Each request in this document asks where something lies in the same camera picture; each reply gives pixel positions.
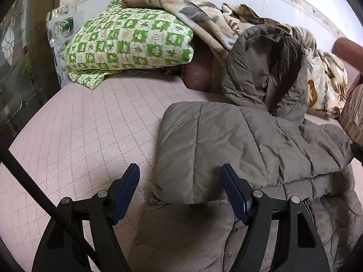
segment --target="quilted mattress cover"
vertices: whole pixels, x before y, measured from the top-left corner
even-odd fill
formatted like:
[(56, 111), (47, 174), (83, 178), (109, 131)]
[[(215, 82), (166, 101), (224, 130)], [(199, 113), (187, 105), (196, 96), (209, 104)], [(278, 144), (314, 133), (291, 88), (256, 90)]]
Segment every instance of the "quilted mattress cover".
[[(55, 205), (65, 196), (79, 200), (107, 189), (137, 163), (139, 185), (114, 228), (127, 256), (154, 173), (160, 122), (169, 105), (181, 101), (225, 99), (190, 90), (180, 77), (159, 70), (125, 71), (95, 90), (69, 83), (29, 121), (10, 151)], [(3, 165), (0, 177), (0, 236), (29, 272), (49, 216)], [(91, 242), (89, 224), (84, 230)], [(93, 263), (91, 268), (97, 271)]]

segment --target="beige blanket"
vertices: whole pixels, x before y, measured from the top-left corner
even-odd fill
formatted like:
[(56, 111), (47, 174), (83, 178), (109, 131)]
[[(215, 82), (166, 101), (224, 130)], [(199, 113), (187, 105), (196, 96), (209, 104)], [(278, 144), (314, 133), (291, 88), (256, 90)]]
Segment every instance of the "beige blanket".
[(238, 36), (255, 24), (272, 24), (295, 37), (306, 51), (308, 59), (308, 107), (338, 116), (344, 107), (347, 91), (347, 72), (342, 61), (331, 52), (316, 48), (311, 32), (259, 17), (248, 6), (222, 4), (222, 11), (207, 0), (135, 0), (126, 7), (164, 9), (189, 26), (212, 50), (224, 66), (229, 51)]

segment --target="blue gripper pad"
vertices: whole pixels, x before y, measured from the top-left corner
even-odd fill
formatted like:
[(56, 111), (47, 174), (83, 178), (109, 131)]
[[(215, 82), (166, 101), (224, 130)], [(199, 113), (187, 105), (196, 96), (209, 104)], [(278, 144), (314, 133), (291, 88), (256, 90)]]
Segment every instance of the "blue gripper pad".
[(110, 200), (113, 202), (112, 225), (115, 226), (125, 217), (139, 181), (140, 168), (137, 164), (131, 163), (123, 176), (112, 182), (108, 189)]
[(235, 216), (244, 225), (249, 225), (251, 217), (248, 212), (252, 207), (250, 184), (245, 179), (240, 179), (229, 163), (225, 163), (221, 167), (220, 178)]

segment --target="gray cloth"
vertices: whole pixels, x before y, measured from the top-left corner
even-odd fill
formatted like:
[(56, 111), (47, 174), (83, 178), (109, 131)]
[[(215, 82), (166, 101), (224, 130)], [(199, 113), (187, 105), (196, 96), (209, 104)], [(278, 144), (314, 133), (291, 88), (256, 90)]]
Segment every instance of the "gray cloth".
[[(227, 59), (223, 91), (233, 104), (180, 102), (165, 112), (155, 184), (128, 257), (137, 271), (229, 271), (246, 233), (219, 180), (230, 163), (270, 197), (306, 200), (332, 271), (363, 230), (342, 129), (304, 120), (306, 56), (283, 30), (247, 29)], [(277, 224), (261, 271), (268, 271)]]

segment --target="blanket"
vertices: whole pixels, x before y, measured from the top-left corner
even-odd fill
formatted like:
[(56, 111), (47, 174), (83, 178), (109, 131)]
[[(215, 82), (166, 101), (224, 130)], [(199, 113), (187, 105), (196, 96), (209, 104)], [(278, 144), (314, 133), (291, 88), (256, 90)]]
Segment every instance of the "blanket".
[(347, 72), (344, 64), (331, 52), (318, 50), (309, 30), (261, 18), (245, 4), (223, 3), (221, 11), (207, 0), (122, 0), (122, 7), (159, 8), (172, 13), (209, 46), (222, 66), (225, 66), (230, 50), (245, 29), (256, 24), (274, 25), (292, 35), (305, 49), (308, 107), (336, 117), (345, 105)]
[[(154, 185), (128, 256), (132, 271), (230, 271), (247, 227), (220, 183), (224, 163), (270, 197), (300, 197), (331, 270), (341, 266), (363, 231), (353, 151), (341, 128), (304, 119), (306, 66), (297, 39), (259, 24), (229, 53), (222, 87), (232, 104), (179, 102), (166, 110)], [(261, 271), (271, 265), (275, 223)]]

